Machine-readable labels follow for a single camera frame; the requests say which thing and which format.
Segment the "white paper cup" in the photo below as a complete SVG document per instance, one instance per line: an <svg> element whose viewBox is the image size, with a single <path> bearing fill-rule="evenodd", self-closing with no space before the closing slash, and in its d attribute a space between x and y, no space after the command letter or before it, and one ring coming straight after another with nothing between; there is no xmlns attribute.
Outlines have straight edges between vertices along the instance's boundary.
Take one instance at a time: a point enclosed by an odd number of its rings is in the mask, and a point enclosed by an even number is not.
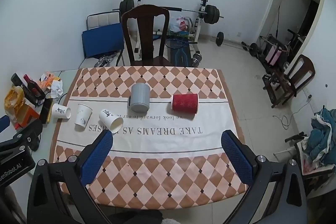
<svg viewBox="0 0 336 224"><path fill-rule="evenodd" d="M119 132L123 127L123 118L113 114L107 109L103 109L99 113L99 119L102 121L104 126L113 134Z"/></svg>
<svg viewBox="0 0 336 224"><path fill-rule="evenodd" d="M86 128L91 117L92 109L84 104L78 104L75 124L82 128Z"/></svg>
<svg viewBox="0 0 336 224"><path fill-rule="evenodd" d="M51 116L57 119L70 119L71 109L67 106L55 103L52 106Z"/></svg>

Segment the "white upright paper cup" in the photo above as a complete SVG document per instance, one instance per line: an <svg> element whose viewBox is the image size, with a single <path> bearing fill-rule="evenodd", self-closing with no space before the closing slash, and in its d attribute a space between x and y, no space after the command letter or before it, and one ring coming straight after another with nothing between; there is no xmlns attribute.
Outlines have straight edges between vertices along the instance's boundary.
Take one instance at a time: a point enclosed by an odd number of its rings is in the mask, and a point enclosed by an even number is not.
<svg viewBox="0 0 336 224"><path fill-rule="evenodd" d="M75 124L82 128L86 128L91 117L92 109L84 104L78 104Z"/></svg>

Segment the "grey cylindrical cup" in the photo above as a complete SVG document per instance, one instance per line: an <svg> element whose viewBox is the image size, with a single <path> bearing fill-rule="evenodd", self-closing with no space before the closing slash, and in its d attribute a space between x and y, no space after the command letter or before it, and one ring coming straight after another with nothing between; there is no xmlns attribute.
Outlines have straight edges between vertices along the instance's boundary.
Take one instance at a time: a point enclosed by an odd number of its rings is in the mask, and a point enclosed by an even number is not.
<svg viewBox="0 0 336 224"><path fill-rule="evenodd" d="M150 86L144 83L134 84L127 107L135 113L146 113L150 108Z"/></svg>

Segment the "red textured paper cup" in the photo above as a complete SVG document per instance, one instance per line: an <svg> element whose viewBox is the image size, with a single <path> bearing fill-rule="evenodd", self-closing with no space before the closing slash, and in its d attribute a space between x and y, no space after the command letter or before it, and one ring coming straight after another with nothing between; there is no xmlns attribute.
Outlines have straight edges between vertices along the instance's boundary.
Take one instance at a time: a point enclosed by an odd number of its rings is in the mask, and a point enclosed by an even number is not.
<svg viewBox="0 0 336 224"><path fill-rule="evenodd" d="M174 94L171 97L171 109L173 111L189 114L197 114L199 97L197 94Z"/></svg>

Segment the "checkered tablecloth with text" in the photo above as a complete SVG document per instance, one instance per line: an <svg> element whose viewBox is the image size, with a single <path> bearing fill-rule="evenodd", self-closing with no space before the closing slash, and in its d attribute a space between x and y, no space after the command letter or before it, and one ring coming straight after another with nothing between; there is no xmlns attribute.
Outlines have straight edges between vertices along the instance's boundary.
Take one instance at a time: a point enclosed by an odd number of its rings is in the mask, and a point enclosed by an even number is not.
<svg viewBox="0 0 336 224"><path fill-rule="evenodd" d="M150 86L150 108L127 107L131 87ZM174 94L197 94L197 114L171 109ZM75 116L57 122L50 161L78 155L105 128L103 109L123 118L113 146L88 185L100 204L132 209L179 209L218 202L247 190L221 146L221 135L240 128L222 71L184 67L109 67L79 69L64 104L92 109L86 128Z"/></svg>

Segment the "crumpled white tissue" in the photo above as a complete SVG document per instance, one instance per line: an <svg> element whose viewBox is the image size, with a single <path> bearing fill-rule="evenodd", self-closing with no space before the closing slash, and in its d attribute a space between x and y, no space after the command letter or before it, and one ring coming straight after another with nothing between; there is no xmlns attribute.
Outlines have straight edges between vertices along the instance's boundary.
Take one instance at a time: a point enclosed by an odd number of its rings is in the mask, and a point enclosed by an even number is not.
<svg viewBox="0 0 336 224"><path fill-rule="evenodd" d="M63 81L53 80L51 84L50 96L52 99L60 98L63 95Z"/></svg>

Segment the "pile of teal clothes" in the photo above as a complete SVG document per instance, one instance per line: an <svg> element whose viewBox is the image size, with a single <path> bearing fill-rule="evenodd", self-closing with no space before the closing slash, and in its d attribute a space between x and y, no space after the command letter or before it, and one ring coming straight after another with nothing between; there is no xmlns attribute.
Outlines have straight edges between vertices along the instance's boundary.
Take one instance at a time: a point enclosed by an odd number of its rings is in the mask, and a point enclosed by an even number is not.
<svg viewBox="0 0 336 224"><path fill-rule="evenodd" d="M312 130L301 142L304 175L335 166L335 109L325 106L311 119Z"/></svg>

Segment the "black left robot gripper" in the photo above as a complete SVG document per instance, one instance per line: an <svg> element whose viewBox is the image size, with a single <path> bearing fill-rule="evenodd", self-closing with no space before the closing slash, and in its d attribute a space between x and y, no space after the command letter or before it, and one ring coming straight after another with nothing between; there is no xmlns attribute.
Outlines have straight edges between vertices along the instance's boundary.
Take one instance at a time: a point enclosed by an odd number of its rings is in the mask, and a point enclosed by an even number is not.
<svg viewBox="0 0 336 224"><path fill-rule="evenodd" d="M32 121L12 139L1 142L1 189L9 186L35 167L31 151L39 148L43 124Z"/></svg>

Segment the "dark wooden chair right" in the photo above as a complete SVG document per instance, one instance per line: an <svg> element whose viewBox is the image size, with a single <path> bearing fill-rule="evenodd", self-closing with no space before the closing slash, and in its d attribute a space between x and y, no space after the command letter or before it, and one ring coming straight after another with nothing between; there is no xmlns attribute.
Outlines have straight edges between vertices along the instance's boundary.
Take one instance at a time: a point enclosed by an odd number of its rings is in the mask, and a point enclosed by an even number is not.
<svg viewBox="0 0 336 224"><path fill-rule="evenodd" d="M263 75L263 90L268 93L271 108L273 109L279 104L285 105L292 97L296 97L314 76L314 64L310 58L304 55L299 55L288 72L275 70L271 75Z"/></svg>

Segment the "orange cardboard box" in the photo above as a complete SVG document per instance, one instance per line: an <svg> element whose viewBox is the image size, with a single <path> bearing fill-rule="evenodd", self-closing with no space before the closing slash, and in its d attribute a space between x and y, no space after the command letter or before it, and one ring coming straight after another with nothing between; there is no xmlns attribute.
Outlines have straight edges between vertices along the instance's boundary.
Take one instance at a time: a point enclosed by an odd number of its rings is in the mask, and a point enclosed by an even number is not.
<svg viewBox="0 0 336 224"><path fill-rule="evenodd" d="M19 130L26 127L33 119L38 119L39 114L27 104L24 104L15 116L14 128Z"/></svg>

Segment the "orange snack wrapper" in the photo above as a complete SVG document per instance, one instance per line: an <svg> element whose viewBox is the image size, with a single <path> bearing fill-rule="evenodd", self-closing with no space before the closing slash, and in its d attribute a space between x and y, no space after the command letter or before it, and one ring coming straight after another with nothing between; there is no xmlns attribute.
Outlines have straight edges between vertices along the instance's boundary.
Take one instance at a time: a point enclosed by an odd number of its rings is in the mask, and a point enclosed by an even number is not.
<svg viewBox="0 0 336 224"><path fill-rule="evenodd" d="M51 90L51 85L53 81L60 81L60 77L55 76L51 72L45 72L40 77L40 80L38 81L38 86L43 90Z"/></svg>

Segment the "dark wine bottle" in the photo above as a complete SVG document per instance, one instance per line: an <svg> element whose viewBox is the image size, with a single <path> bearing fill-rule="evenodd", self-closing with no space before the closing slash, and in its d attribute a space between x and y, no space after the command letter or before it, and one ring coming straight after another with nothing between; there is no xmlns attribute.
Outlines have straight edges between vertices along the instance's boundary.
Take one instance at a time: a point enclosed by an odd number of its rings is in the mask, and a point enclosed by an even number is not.
<svg viewBox="0 0 336 224"><path fill-rule="evenodd" d="M39 87L39 85L35 81L30 79L28 75L24 75L23 78L25 79L25 81L27 83L28 89L33 93L33 95L38 100L45 99L46 95L45 95L44 91Z"/></svg>

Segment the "yellow plastic bag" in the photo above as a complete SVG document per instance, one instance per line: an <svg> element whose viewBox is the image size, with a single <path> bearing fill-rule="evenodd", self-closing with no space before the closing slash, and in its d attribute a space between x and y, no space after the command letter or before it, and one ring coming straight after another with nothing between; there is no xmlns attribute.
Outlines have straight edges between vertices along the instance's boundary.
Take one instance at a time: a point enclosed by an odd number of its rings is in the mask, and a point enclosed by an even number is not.
<svg viewBox="0 0 336 224"><path fill-rule="evenodd" d="M24 103L23 89L20 86L12 86L3 101L5 113L11 121L17 121L18 112Z"/></svg>

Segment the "black box on table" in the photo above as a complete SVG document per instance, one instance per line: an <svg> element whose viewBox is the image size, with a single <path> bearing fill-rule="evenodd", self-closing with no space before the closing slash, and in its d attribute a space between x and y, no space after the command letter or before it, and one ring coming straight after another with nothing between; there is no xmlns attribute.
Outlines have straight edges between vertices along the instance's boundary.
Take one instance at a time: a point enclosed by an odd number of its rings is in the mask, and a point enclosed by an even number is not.
<svg viewBox="0 0 336 224"><path fill-rule="evenodd" d="M31 103L33 104L35 107L41 106L42 102L39 101L34 95L33 93L28 89L28 87L26 87L26 85L22 82L22 80L19 78L19 76L14 73L11 76L11 82L13 83L14 86L18 86L21 87L23 89L25 98Z"/></svg>

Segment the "metal dumbbell on floor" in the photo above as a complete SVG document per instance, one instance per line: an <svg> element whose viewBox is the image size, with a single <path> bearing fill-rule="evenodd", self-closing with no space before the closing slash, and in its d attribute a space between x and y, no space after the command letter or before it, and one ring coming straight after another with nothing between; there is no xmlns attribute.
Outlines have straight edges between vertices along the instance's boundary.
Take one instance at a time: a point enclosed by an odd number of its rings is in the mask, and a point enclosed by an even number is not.
<svg viewBox="0 0 336 224"><path fill-rule="evenodd" d="M191 58L191 64L193 67L197 68L199 64L202 61L202 56L199 52L196 52L193 54L193 57Z"/></svg>

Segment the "small barbell on floor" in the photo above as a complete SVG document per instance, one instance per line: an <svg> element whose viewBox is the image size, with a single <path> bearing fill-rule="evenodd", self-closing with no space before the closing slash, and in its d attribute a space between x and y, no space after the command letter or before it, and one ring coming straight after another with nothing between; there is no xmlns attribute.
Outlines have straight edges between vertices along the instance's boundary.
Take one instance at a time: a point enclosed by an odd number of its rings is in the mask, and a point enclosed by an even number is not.
<svg viewBox="0 0 336 224"><path fill-rule="evenodd" d="M215 42L217 46L221 46L222 44L225 44L230 47L240 48L242 50L249 52L250 55L253 57L256 57L259 51L259 48L256 43L252 43L248 45L245 42L236 42L233 40L228 40L224 37L223 32L218 32Z"/></svg>

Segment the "pink item on rack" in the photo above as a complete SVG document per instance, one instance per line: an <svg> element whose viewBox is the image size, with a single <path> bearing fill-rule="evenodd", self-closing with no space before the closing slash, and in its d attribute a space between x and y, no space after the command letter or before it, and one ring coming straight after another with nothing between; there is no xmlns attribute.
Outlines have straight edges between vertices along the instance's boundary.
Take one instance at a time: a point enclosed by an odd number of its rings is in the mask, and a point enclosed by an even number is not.
<svg viewBox="0 0 336 224"><path fill-rule="evenodd" d="M271 46L265 61L268 65L273 66L275 65L276 61L278 60L278 58L280 57L282 53L281 48L276 47L276 46Z"/></svg>

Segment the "blue folded mat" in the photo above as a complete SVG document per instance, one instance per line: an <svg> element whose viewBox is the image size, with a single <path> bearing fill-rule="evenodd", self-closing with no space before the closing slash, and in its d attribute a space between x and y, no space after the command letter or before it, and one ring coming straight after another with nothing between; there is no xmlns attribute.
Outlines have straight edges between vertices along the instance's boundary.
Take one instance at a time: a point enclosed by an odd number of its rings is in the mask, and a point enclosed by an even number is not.
<svg viewBox="0 0 336 224"><path fill-rule="evenodd" d="M81 38L86 58L124 49L120 23L86 30L82 33Z"/></svg>

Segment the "white padded bench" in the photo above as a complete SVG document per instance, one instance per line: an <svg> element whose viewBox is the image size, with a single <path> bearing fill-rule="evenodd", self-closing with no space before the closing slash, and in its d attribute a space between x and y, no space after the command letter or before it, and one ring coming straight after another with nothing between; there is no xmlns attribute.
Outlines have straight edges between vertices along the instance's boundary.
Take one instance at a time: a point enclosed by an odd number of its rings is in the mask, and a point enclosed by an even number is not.
<svg viewBox="0 0 336 224"><path fill-rule="evenodd" d="M118 23L120 23L120 13L118 11L91 14L86 19L87 30Z"/></svg>

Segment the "red white plastic bag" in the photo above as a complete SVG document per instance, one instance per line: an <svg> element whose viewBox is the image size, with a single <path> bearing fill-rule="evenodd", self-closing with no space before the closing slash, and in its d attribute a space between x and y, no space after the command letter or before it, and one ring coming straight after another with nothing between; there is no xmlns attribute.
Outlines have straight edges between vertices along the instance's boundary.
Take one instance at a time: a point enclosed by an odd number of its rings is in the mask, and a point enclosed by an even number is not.
<svg viewBox="0 0 336 224"><path fill-rule="evenodd" d="M169 30L174 33L183 31L189 32L192 26L193 24L191 20L186 16L179 15L177 17L172 17L169 21Z"/></svg>

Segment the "barbell with black plates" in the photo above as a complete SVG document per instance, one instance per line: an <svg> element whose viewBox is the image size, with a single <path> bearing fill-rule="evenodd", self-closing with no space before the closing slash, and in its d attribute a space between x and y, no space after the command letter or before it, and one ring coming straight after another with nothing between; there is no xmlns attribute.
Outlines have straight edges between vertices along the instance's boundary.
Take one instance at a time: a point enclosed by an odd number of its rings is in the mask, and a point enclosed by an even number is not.
<svg viewBox="0 0 336 224"><path fill-rule="evenodd" d="M135 7L134 0L123 0L120 2L119 8L113 9L113 11L118 11L120 15L122 15L125 12L133 9L134 7ZM162 8L167 9L169 11L178 11L178 12L187 11L197 13L199 17L203 19L203 21L206 24L216 24L220 18L223 18L223 16L220 15L219 9L213 5L206 5L204 11L188 10L179 7L167 7L167 6L162 6Z"/></svg>

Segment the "white weight bench rack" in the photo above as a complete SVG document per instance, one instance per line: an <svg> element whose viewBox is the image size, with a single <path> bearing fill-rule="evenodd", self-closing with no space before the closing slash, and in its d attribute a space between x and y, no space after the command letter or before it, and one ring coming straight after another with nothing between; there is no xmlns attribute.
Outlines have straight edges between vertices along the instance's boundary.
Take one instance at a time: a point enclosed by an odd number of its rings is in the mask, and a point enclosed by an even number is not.
<svg viewBox="0 0 336 224"><path fill-rule="evenodd" d="M200 6L199 6L199 10L204 11L204 10L205 10L205 6L207 5L207 2L208 2L208 1L209 1L209 0L201 0L201 4L200 4ZM196 17L196 19L195 19L195 23L193 23L192 20L191 20L191 22L192 22L193 26L191 27L190 31L187 32L187 33L188 33L188 36L184 36L184 38L187 38L187 42L180 42L180 45L181 45L181 46L180 46L179 48L176 48L176 49L175 49L175 52L176 52L175 57L177 57L177 52L178 52L181 48L183 48L183 47L186 45L186 43L188 43L188 45L192 45L192 46L193 46L193 49L194 49L194 52L195 52L195 53L196 53L196 52L199 52L199 53L200 53L197 44L198 44L198 39L199 39L199 35L200 35L200 32L201 32L201 24L202 24L202 23L205 23L205 22L203 21L203 19L201 19L201 18L199 17L198 14L197 14L197 17Z"/></svg>

